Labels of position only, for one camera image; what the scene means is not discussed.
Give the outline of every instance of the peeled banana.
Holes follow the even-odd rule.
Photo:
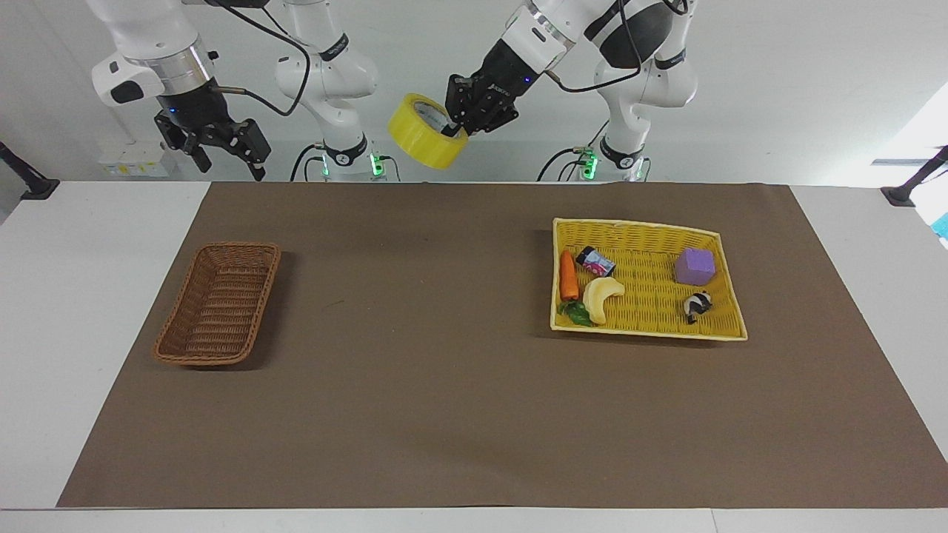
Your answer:
[[[624,294],[626,288],[615,278],[596,278],[589,282],[583,293],[583,305],[590,312],[590,320],[600,325],[606,323],[606,310],[603,308],[606,299]]]

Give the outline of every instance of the toy carrot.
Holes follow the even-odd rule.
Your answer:
[[[576,279],[576,264],[569,250],[559,256],[559,299],[568,302],[579,299],[579,281]]]

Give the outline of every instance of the black rubber foot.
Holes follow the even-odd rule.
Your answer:
[[[46,190],[45,190],[45,191],[43,191],[43,192],[41,192],[41,193],[34,193],[33,191],[26,191],[25,193],[23,193],[22,196],[20,196],[20,199],[21,199],[21,200],[46,200],[47,198],[49,198],[49,196],[50,196],[51,194],[53,194],[53,191],[55,191],[56,188],[59,187],[59,180],[58,180],[58,179],[47,179],[47,180],[46,180],[46,184],[48,185],[48,187],[46,187]]]
[[[902,200],[900,198],[894,197],[892,193],[899,189],[898,187],[882,187],[883,196],[889,201],[890,204],[897,208],[914,208],[915,202],[912,200]]]

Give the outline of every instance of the purple block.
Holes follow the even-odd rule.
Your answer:
[[[715,271],[714,254],[706,249],[685,248],[675,262],[675,279],[680,284],[707,285]]]

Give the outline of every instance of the table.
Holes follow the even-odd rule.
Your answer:
[[[0,420],[6,428],[0,434],[5,479],[0,507],[55,505],[207,187],[65,183],[50,200],[21,205],[0,227]],[[940,385],[948,378],[948,361],[938,355],[948,340],[941,326],[948,255],[915,213],[890,208],[876,191],[795,188],[794,193],[944,454],[948,393]],[[33,332],[37,327],[42,336]],[[72,357],[62,358],[64,353]],[[591,521],[601,524],[599,529],[643,531],[658,525],[667,531],[750,531],[761,522],[786,530],[948,528],[948,509],[400,509],[16,510],[0,513],[0,529],[81,530],[96,524],[120,530],[128,524],[124,521],[143,522],[137,513],[145,512],[155,528],[228,520],[247,528],[283,521],[291,530],[313,524],[327,530],[435,530],[442,520],[472,531],[525,524],[566,531]]]

